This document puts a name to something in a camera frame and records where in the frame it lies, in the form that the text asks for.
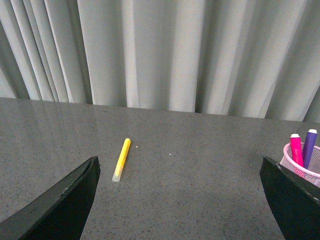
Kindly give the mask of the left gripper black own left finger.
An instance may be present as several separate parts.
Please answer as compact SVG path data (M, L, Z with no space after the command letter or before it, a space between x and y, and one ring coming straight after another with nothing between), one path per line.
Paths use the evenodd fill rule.
M100 178L97 156L0 223L2 240L79 240Z

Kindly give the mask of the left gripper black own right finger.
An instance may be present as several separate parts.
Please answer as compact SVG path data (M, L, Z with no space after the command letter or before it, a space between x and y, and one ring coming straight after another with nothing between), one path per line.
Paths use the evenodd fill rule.
M271 212L286 240L320 238L320 188L264 157L259 172Z

